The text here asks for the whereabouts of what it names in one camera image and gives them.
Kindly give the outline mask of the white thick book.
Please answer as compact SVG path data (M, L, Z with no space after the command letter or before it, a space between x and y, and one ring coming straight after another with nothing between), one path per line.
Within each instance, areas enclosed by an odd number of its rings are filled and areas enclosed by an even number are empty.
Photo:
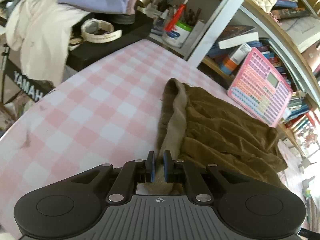
M243 43L259 41L255 27L249 25L228 25L218 37L216 44L220 49L228 49Z

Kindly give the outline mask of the pink checkered cartoon table mat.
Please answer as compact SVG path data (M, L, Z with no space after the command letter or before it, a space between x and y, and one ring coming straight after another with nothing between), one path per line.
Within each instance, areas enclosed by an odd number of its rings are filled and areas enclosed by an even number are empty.
M1 137L1 226L15 239L297 239L302 200L217 164L172 158L179 194L149 194L166 83L224 88L142 40L78 72Z

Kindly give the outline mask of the white shelf post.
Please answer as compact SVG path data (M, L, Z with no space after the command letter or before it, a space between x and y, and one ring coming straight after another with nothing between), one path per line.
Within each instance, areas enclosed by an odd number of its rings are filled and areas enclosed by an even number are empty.
M201 30L195 44L188 51L188 55L184 57L189 67L197 68L199 66L243 2L244 0L222 0L220 2Z

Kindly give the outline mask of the brown velvet garment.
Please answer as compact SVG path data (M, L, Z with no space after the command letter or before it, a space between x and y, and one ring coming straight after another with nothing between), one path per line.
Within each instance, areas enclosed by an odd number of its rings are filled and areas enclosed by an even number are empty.
M191 161L196 167L217 164L234 172L284 188L278 173L287 163L275 128L200 87L175 78L163 92L156 146L156 174L145 184L149 194L179 194L182 187L164 181L163 154Z

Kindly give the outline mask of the pink learning tablet toy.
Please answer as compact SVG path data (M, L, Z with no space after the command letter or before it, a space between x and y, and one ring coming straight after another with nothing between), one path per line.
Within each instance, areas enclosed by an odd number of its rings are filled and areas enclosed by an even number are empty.
M252 48L227 95L255 118L276 127L292 96L292 89L264 55Z

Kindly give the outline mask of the white tub green lid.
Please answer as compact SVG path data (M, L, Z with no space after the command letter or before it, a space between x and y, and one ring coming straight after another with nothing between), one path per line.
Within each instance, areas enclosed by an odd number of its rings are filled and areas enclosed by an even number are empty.
M162 39L173 47L181 48L192 30L193 27L178 21L170 32L164 31Z

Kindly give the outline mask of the cream white garment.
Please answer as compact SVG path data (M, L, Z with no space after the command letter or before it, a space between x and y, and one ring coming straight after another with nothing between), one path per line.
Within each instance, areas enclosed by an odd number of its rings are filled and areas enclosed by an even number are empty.
M22 73L61 84L72 27L87 15L57 0L20 0L8 18L5 35L9 47L20 52Z

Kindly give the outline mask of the orange white box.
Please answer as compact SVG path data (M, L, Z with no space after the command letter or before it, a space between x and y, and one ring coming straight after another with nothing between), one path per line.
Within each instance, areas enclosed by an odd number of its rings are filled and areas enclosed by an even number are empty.
M243 43L234 48L220 64L220 69L227 75L231 75L237 66L244 60L252 47L247 43Z

